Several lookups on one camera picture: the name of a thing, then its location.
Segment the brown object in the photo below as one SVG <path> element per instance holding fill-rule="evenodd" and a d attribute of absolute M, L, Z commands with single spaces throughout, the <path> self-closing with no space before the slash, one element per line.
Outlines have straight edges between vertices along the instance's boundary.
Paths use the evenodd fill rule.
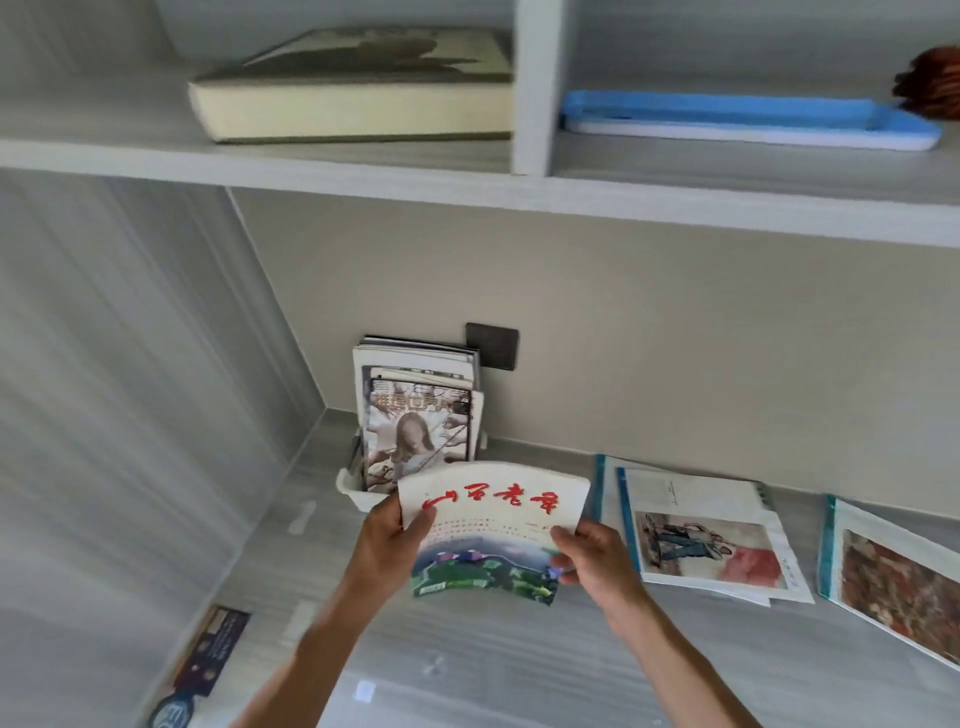
<path fill-rule="evenodd" d="M 903 108 L 928 119 L 960 121 L 960 46 L 924 51 L 897 77 L 894 95 Z"/>

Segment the stack of magazines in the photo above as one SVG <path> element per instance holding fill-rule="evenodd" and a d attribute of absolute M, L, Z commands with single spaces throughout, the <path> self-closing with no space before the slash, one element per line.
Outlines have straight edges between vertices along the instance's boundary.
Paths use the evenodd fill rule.
<path fill-rule="evenodd" d="M 476 457 L 483 414 L 476 349 L 384 336 L 353 348 L 363 487 Z"/>

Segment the book spine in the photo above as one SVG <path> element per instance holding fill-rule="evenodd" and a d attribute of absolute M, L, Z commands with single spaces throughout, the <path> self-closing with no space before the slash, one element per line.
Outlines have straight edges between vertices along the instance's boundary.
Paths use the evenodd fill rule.
<path fill-rule="evenodd" d="M 643 573 L 640 568 L 640 549 L 636 545 L 636 531 L 634 529 L 634 514 L 630 507 L 630 493 L 627 491 L 627 471 L 616 469 L 616 484 L 620 489 L 620 510 L 623 511 L 623 532 L 627 536 L 627 550 L 634 562 L 634 569 Z"/>
<path fill-rule="evenodd" d="M 598 454 L 593 464 L 593 500 L 590 502 L 590 517 L 595 521 L 603 518 L 603 478 L 607 468 L 607 456 Z"/>
<path fill-rule="evenodd" d="M 820 533 L 820 556 L 817 559 L 817 592 L 826 599 L 831 599 L 830 582 L 833 576 L 833 541 L 836 530 L 836 496 L 827 496 L 827 513 L 824 517 L 824 527 Z"/>

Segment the blue tray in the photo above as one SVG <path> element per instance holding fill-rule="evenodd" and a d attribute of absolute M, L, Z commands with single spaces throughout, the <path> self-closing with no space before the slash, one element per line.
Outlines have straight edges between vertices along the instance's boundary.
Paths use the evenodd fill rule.
<path fill-rule="evenodd" d="M 645 91 L 572 91 L 572 132 L 756 141 L 919 151 L 940 138 L 936 124 L 870 99 L 718 96 Z"/>

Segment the white shelf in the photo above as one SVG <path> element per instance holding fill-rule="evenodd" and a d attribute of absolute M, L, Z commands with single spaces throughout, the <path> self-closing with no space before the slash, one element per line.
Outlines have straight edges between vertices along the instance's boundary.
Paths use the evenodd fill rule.
<path fill-rule="evenodd" d="M 960 247 L 960 131 L 927 154 L 558 135 L 552 178 L 510 143 L 218 146 L 190 70 L 0 101 L 0 167 Z"/>

